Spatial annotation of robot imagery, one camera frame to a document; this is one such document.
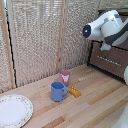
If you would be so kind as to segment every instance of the blue cup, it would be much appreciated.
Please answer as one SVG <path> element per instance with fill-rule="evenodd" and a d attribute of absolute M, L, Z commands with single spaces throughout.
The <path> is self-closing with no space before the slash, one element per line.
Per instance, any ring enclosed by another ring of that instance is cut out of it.
<path fill-rule="evenodd" d="M 51 99 L 53 101 L 63 100 L 68 93 L 69 93 L 69 89 L 63 83 L 54 82 L 51 84 Z"/>

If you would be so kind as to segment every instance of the pink object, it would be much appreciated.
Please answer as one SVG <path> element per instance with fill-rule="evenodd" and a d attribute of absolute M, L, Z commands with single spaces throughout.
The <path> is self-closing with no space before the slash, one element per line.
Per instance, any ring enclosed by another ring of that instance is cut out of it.
<path fill-rule="evenodd" d="M 69 85 L 70 72 L 68 70 L 61 70 L 59 72 L 59 82 L 62 82 L 65 86 Z"/>

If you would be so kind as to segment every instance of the small yellow object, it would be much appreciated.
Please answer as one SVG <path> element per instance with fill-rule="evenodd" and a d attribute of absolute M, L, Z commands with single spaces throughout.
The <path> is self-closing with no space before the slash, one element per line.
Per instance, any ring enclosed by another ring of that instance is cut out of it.
<path fill-rule="evenodd" d="M 68 89 L 69 89 L 69 93 L 70 93 L 71 95 L 73 95 L 75 98 L 77 98 L 78 96 L 81 96 L 81 92 L 78 91 L 78 90 L 76 90 L 75 88 L 73 88 L 73 87 L 68 87 Z"/>

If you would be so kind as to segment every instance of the wooden countertop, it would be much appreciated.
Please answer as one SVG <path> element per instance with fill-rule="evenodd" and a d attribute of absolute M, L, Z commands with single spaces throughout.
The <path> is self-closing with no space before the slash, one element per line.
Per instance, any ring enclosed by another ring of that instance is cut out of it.
<path fill-rule="evenodd" d="M 78 98 L 68 94 L 61 102 L 50 98 L 51 83 L 58 74 L 0 94 L 28 97 L 34 107 L 31 119 L 22 128 L 110 128 L 128 102 L 128 86 L 86 65 L 71 69 L 69 86 L 78 89 Z"/>

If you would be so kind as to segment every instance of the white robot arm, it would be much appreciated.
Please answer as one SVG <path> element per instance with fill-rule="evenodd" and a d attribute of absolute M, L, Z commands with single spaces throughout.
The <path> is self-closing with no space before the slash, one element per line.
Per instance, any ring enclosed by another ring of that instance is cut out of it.
<path fill-rule="evenodd" d="M 116 10 L 105 11 L 95 21 L 85 25 L 83 35 L 89 40 L 117 46 L 128 37 L 128 19 L 123 23 Z"/>

